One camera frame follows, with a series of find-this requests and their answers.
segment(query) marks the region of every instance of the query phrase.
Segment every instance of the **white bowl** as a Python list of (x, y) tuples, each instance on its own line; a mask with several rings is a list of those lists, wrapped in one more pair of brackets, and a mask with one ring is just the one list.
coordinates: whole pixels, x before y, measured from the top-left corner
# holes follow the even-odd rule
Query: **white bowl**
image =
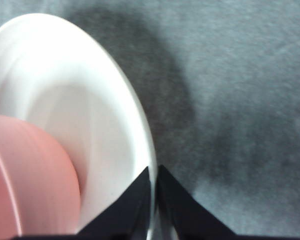
[(83, 30), (41, 13), (0, 28), (0, 114), (42, 128), (67, 151), (80, 187), (78, 231), (147, 166), (152, 225), (157, 164), (145, 113), (124, 73)]

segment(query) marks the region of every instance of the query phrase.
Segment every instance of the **gray carpet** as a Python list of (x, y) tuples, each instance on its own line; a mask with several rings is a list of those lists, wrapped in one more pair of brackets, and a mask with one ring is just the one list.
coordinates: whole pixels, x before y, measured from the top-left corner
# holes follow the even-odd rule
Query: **gray carpet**
[(200, 204), (238, 234), (300, 237), (300, 0), (0, 0), (0, 25), (34, 12), (108, 50)]

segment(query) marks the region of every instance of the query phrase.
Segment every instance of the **white plate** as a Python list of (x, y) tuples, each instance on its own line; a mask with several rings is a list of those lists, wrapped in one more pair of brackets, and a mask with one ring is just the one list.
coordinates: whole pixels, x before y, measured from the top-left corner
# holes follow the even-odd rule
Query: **white plate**
[(157, 165), (144, 111), (115, 61), (83, 30), (40, 13), (0, 28), (0, 114), (44, 129), (69, 153), (80, 184), (78, 231), (147, 166), (153, 219)]

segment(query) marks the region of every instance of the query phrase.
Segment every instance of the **black plastic part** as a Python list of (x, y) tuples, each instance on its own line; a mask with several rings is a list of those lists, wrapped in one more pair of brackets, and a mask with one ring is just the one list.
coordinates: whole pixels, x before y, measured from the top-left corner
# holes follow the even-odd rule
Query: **black plastic part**
[(296, 240), (300, 238), (236, 235), (196, 202), (163, 166), (159, 166), (157, 197), (163, 238), (174, 227), (180, 240)]
[(151, 185), (146, 167), (125, 192), (77, 235), (20, 236), (14, 240), (144, 240), (150, 221)]

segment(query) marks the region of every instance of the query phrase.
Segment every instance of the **pink cup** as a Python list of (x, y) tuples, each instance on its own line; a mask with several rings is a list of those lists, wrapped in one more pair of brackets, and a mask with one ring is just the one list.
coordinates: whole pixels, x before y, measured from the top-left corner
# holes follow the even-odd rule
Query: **pink cup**
[(62, 146), (38, 127), (0, 115), (0, 239), (73, 234), (80, 192)]

